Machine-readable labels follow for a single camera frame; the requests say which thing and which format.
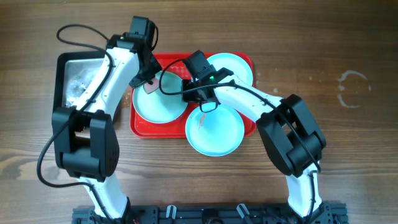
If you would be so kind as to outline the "light blue plate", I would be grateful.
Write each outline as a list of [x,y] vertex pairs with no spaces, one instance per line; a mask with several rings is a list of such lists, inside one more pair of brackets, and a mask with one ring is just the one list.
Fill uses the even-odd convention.
[[231,53],[214,54],[207,58],[207,61],[216,70],[227,68],[238,76],[245,84],[252,86],[254,77],[249,64],[240,56]]
[[[182,78],[178,75],[165,72],[162,77],[162,89],[166,92],[181,90]],[[182,100],[181,95],[165,95],[160,89],[147,94],[140,86],[133,91],[132,103],[136,113],[144,120],[164,124],[176,120],[186,110],[188,103]]]
[[185,134],[192,148],[199,153],[221,157],[232,153],[242,143],[244,122],[231,107],[206,103],[188,115]]

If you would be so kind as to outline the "pink sponge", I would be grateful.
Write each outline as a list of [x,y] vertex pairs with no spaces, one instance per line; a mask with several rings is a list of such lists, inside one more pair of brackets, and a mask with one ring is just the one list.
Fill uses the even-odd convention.
[[159,88],[159,79],[153,78],[152,80],[148,81],[144,84],[144,91],[149,95],[155,92]]

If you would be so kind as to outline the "red plastic tray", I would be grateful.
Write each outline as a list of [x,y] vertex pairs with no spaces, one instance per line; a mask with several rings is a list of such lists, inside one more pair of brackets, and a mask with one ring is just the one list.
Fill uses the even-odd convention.
[[[155,53],[155,58],[164,68],[174,60],[188,57],[190,54],[191,53]],[[250,57],[242,52],[233,52],[232,54],[241,57],[253,72],[254,64]],[[182,62],[172,65],[172,67],[167,71],[172,72],[183,79],[190,78],[190,74]],[[165,124],[155,124],[146,121],[138,114],[138,112],[136,112],[132,100],[130,109],[130,129],[136,136],[144,139],[186,138],[185,123],[189,114],[198,107],[198,103],[188,103],[186,110],[176,120]],[[255,131],[256,124],[241,113],[240,116],[244,123],[244,137],[248,137]]]

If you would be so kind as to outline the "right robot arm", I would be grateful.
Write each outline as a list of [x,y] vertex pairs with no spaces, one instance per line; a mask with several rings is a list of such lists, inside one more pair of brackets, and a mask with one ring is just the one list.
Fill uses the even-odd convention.
[[229,106],[256,123],[269,159],[287,178],[290,208],[309,222],[322,203],[316,178],[326,139],[303,99],[264,93],[231,70],[216,69],[200,50],[182,62],[192,78],[184,95]]

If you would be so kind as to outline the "light blue plate bottom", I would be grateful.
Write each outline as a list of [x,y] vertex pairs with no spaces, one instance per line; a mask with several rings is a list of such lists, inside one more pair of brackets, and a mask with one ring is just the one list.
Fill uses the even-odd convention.
[[244,122],[231,107],[206,103],[188,115],[185,134],[192,148],[199,153],[221,157],[232,153],[242,143]]

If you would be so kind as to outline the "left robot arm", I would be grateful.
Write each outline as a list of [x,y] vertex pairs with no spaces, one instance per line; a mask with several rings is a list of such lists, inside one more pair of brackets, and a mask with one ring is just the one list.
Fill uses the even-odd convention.
[[107,39],[99,49],[103,63],[88,88],[71,106],[55,103],[53,135],[44,146],[37,163],[37,176],[45,184],[42,161],[50,145],[55,161],[76,182],[64,188],[84,186],[94,203],[85,218],[74,223],[135,223],[129,198],[120,188],[115,174],[119,143],[113,118],[127,86],[149,84],[156,90],[155,75],[161,71],[154,57],[159,30],[146,17],[132,18],[130,30]]

